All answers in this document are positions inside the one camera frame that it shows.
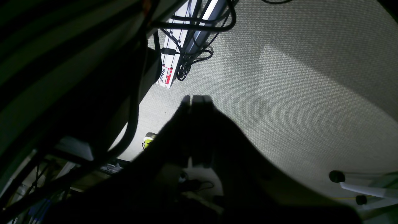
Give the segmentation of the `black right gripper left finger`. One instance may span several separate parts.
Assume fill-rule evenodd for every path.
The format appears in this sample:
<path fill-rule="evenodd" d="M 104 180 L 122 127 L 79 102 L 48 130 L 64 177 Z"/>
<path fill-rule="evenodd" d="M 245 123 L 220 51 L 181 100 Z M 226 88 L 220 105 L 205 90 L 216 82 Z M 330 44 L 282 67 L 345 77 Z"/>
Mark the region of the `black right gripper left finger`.
<path fill-rule="evenodd" d="M 183 97 L 172 118 L 134 159 L 135 175 L 178 175 L 187 166 L 189 155 L 182 145 L 190 99 L 189 95 Z"/>

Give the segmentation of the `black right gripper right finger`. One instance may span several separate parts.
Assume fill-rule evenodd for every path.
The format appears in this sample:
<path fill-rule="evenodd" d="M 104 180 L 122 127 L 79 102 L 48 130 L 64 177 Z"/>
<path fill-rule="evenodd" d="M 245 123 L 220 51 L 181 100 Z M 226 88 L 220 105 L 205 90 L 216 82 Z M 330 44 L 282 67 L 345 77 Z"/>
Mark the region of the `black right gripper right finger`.
<path fill-rule="evenodd" d="M 249 140 L 207 95 L 192 97 L 192 165 L 218 175 L 247 174 Z"/>

